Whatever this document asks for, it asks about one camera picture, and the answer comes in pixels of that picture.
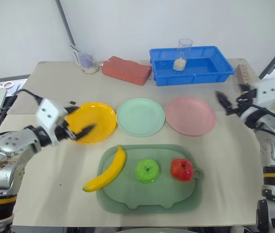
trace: yellow plate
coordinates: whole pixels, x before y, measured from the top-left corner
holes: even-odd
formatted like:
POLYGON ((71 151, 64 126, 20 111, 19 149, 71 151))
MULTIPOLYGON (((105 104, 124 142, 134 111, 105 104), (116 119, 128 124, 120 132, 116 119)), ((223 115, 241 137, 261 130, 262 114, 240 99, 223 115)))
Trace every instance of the yellow plate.
POLYGON ((89 134, 79 139, 79 143, 95 143, 106 139, 116 127, 116 113, 108 105, 98 102, 85 103, 67 118, 69 129, 74 133, 89 125, 95 125, 89 134))

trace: blue plastic basket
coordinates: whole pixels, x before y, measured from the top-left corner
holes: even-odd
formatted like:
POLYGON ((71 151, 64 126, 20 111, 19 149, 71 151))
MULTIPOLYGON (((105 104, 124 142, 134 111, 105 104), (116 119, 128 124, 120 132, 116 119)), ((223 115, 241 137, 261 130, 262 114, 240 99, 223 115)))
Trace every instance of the blue plastic basket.
POLYGON ((216 46, 192 47, 185 69, 173 69, 176 48, 151 49, 157 86, 225 82, 235 71, 216 46))

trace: green tray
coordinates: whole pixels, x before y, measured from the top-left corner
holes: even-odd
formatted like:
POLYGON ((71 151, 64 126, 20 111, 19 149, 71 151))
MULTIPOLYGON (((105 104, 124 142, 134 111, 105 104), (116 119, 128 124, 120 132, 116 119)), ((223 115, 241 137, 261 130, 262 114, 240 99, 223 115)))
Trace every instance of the green tray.
MULTIPOLYGON (((171 214, 187 212, 199 205, 202 197, 201 180, 183 183, 170 176, 172 159, 187 158, 201 177, 201 170, 186 149, 178 145, 122 147, 127 154, 123 171, 112 183, 97 191, 98 203, 104 210, 115 214, 171 214), (140 183, 134 174, 136 164, 145 158, 155 159, 160 166, 161 174, 151 184, 140 183)), ((116 151, 117 147, 112 147, 104 153, 98 175, 109 167, 116 151)))

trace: white wall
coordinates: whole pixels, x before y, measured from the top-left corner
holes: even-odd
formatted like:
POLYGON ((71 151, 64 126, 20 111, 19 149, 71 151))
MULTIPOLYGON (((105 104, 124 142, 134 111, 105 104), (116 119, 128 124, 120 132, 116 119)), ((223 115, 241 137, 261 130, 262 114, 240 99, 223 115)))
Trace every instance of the white wall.
MULTIPOLYGON (((149 59, 150 48, 215 45, 260 74, 275 56, 275 0, 61 0, 76 45, 98 60, 149 59)), ((0 0, 0 78, 72 60, 53 0, 0 0)))

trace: cup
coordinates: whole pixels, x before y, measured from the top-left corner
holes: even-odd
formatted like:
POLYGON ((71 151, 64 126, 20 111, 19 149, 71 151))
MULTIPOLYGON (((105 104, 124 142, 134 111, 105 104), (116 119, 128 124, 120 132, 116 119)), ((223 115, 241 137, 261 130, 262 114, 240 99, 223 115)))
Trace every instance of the cup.
POLYGON ((76 64, 87 74, 93 74, 100 68, 99 64, 94 60, 93 56, 87 53, 72 50, 76 64))
POLYGON ((175 61, 173 64, 174 70, 182 71, 185 69, 191 47, 192 47, 192 40, 187 38, 179 39, 178 46, 175 53, 175 61))

